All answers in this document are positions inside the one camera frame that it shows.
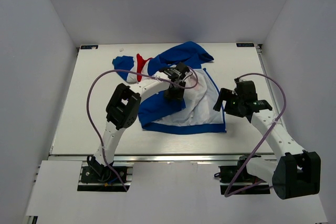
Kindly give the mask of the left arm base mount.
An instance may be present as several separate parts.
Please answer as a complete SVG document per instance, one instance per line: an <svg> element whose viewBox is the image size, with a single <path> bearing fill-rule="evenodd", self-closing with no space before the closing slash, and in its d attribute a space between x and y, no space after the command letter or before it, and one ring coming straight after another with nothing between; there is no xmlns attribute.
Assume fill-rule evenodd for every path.
<svg viewBox="0 0 336 224"><path fill-rule="evenodd" d="M80 170L77 191L126 193L130 188L133 167L111 163L100 164L93 156L87 156Z"/></svg>

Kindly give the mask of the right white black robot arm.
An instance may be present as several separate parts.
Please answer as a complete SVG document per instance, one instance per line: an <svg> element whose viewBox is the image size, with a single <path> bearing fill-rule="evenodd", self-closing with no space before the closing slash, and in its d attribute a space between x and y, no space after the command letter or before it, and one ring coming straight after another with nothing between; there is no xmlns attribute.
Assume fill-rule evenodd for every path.
<svg viewBox="0 0 336 224"><path fill-rule="evenodd" d="M229 115L246 118L262 135L262 142L272 149L277 163L263 159L253 150L241 156L224 195L229 197L240 190L232 191L237 179L245 182L258 179L255 185L267 183L280 199L316 195L320 191L321 158L316 152L306 151L278 124L272 106L258 99L253 81L235 79L234 90L222 88L214 110L224 109Z"/></svg>

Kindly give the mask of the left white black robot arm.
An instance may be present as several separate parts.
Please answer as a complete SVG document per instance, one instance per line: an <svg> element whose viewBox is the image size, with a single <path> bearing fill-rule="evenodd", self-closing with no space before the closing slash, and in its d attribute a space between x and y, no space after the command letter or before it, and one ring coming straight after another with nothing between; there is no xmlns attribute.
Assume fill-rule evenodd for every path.
<svg viewBox="0 0 336 224"><path fill-rule="evenodd" d="M185 90L185 78L190 69L184 63L164 67L146 76L139 83L119 84L106 107L106 128L99 134L100 147L87 162L93 176L101 182L110 178L114 155L122 134L137 119L140 105L157 105L160 109L181 106Z"/></svg>

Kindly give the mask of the blue white red jacket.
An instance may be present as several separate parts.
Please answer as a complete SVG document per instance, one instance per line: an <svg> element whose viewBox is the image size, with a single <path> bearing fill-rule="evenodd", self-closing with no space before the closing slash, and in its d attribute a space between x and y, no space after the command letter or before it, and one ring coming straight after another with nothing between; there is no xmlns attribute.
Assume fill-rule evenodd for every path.
<svg viewBox="0 0 336 224"><path fill-rule="evenodd" d="M174 67L182 62L194 69L186 79L182 101L168 100L160 92L144 100L139 108L141 127L147 131L189 135L224 133L225 117L222 110L213 110L219 89L202 64L214 58L200 45L188 41L172 47L154 58L117 56L112 61L119 76L128 83L135 83L155 75L164 67Z"/></svg>

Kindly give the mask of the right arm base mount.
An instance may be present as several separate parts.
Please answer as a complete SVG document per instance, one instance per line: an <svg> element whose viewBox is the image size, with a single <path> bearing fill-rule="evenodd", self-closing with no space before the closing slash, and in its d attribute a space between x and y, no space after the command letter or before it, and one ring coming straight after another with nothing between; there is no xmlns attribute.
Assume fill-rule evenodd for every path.
<svg viewBox="0 0 336 224"><path fill-rule="evenodd" d="M220 193L221 195L225 195L227 188L229 187L230 182L242 166L242 164L247 159L247 155L241 156L236 165L223 165L219 166L219 172L214 174L214 178L219 180L220 182ZM247 173L247 169L239 174L233 183L232 187L229 190L229 193L232 193L239 189L244 189L237 193L237 195L269 195L272 187L270 187L267 183L260 183L255 187L248 188L250 185L258 183L261 181L260 178L250 175Z"/></svg>

